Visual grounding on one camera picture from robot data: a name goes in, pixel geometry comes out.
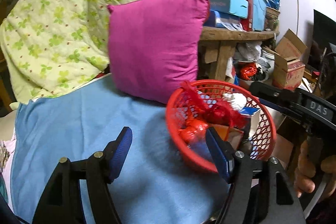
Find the person's right hand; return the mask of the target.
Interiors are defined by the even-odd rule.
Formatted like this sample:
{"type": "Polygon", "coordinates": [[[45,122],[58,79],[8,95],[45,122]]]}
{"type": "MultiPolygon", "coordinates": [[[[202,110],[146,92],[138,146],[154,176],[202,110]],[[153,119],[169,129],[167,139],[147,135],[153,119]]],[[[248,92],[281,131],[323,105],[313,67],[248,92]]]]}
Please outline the person's right hand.
{"type": "MultiPolygon", "coordinates": [[[[308,159],[307,154],[308,143],[305,140],[300,147],[298,166],[294,172],[294,190],[298,198],[300,198],[303,193],[312,193],[315,190],[315,183],[312,181],[316,171],[315,165],[308,159]]],[[[326,158],[321,163],[321,170],[325,173],[332,174],[332,178],[327,184],[319,201],[330,197],[335,191],[335,155],[326,158]]]]}

